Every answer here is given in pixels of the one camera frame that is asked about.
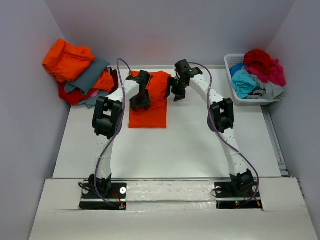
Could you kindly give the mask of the orange t shirt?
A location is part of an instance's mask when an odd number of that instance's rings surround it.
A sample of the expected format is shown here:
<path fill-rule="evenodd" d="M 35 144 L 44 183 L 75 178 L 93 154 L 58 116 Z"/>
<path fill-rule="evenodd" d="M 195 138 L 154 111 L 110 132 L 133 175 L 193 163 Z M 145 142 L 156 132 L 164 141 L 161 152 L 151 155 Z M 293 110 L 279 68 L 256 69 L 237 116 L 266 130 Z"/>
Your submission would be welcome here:
<path fill-rule="evenodd" d="M 149 93 L 150 107 L 129 110 L 128 127 L 131 129 L 164 129 L 167 127 L 167 107 L 165 98 L 167 81 L 171 75 L 164 71 L 151 72 L 151 80 L 146 89 Z"/>

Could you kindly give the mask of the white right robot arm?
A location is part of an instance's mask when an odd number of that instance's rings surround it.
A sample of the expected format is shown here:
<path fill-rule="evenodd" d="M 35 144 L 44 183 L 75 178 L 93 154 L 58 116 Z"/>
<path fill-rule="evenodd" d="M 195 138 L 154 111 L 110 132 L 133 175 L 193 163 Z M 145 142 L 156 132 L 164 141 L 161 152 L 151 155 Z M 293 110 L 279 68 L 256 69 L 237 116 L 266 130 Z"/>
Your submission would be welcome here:
<path fill-rule="evenodd" d="M 186 98 L 186 88 L 192 88 L 206 103 L 209 129 L 219 138 L 227 159 L 231 180 L 226 183 L 226 190 L 237 197 L 244 196 L 252 189 L 255 180 L 248 165 L 249 161 L 238 149 L 234 133 L 234 104 L 231 98 L 225 98 L 213 88 L 213 76 L 208 72 L 205 78 L 201 65 L 191 67 L 191 63 L 183 59 L 175 66 L 175 77 L 169 77 L 165 98 L 174 94 L 174 101 Z"/>

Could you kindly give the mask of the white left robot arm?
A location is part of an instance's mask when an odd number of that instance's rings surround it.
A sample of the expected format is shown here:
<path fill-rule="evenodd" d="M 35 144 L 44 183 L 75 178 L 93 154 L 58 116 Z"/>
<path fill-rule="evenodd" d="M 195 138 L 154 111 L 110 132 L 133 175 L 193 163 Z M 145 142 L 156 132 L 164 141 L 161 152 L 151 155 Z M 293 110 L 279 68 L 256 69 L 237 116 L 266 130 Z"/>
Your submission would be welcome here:
<path fill-rule="evenodd" d="M 112 183 L 111 155 L 115 137 L 120 133 L 125 115 L 126 102 L 133 111 L 148 110 L 151 100 L 147 86 L 151 75 L 141 70 L 137 76 L 129 75 L 121 87 L 106 97 L 96 100 L 92 127 L 97 136 L 107 138 L 106 146 L 97 157 L 95 170 L 88 178 L 89 189 L 100 198 L 110 194 Z"/>

